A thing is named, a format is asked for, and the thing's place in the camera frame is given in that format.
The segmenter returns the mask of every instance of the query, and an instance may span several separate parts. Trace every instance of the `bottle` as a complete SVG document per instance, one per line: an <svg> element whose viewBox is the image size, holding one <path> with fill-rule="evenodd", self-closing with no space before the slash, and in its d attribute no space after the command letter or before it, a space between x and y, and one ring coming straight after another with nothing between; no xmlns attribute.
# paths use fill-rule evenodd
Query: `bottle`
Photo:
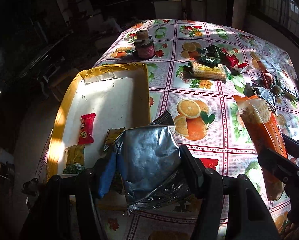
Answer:
<svg viewBox="0 0 299 240"><path fill-rule="evenodd" d="M148 36L147 30L141 30L136 32L136 37L137 39L134 41L135 54L143 60L153 58L155 56L155 49L152 36Z"/></svg>

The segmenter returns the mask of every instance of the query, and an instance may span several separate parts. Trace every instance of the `red snack package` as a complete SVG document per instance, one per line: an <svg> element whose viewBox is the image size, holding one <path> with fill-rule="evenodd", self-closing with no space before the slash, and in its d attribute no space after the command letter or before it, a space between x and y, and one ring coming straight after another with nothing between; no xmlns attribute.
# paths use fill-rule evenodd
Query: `red snack package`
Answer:
<svg viewBox="0 0 299 240"><path fill-rule="evenodd" d="M82 115L82 125L80 129L78 144L93 143L93 122L96 114L85 114Z"/></svg>
<svg viewBox="0 0 299 240"><path fill-rule="evenodd" d="M212 168L213 170L216 170L216 166L218 165L218 159L200 158L200 160L205 166L205 168Z"/></svg>

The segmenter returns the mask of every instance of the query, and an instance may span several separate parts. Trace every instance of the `orange wrapper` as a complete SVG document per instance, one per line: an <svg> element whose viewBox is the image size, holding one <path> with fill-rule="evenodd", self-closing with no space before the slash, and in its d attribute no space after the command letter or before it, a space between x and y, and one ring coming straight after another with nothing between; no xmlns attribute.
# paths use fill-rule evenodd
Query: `orange wrapper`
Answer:
<svg viewBox="0 0 299 240"><path fill-rule="evenodd" d="M287 158L280 128L267 102L257 96L233 97L257 154L266 147ZM283 194L284 184L265 169L262 172L267 199L278 200Z"/></svg>

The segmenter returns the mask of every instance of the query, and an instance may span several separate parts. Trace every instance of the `table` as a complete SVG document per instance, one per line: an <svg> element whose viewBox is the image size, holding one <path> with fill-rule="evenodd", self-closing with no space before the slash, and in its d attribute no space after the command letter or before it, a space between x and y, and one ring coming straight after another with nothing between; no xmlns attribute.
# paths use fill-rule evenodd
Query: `table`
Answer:
<svg viewBox="0 0 299 240"><path fill-rule="evenodd" d="M145 61L149 71L152 120L166 110L175 118L179 114L177 105L182 99L194 100L199 105L200 102L206 103L209 114L216 117L207 133L202 133L201 124L190 122L187 123L189 136L185 138L175 134L177 142L186 144L194 157L217 159L216 169L222 175L236 177L244 173L250 176L281 230L290 209L289 198L283 193L280 200L269 202L263 177L259 174L252 176L248 172L254 167L257 155L232 96L243 95L246 83L260 79L262 67L295 84L297 75L288 53L254 35L222 25L187 20L147 20L124 31L94 66L136 62L131 51L134 50L135 33L142 29L148 30L155 41L155 57ZM187 78L183 67L194 59L196 48L209 45L224 48L229 54L236 55L240 63L246 62L252 69L226 84ZM276 104L282 132L299 139L299 104L282 97L277 98ZM225 197L220 239L226 232L228 201L228 197ZM160 234L166 238L173 234L169 231L187 239L194 228L199 207L200 201L190 196L163 208L165 213L135 212L126 218L122 212L106 211L103 212L103 221L109 239L147 239L151 234L157 239L161 237L158 237Z"/></svg>

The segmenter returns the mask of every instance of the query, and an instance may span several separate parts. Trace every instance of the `pink label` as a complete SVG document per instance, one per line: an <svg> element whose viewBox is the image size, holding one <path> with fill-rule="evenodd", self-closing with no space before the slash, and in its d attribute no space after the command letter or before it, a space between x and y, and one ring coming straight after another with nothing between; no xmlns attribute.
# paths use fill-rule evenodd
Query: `pink label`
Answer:
<svg viewBox="0 0 299 240"><path fill-rule="evenodd" d="M154 46L150 46L147 48L138 48L137 49L138 52L138 56L140 58L149 58L149 57L153 57L155 52L154 52Z"/></svg>

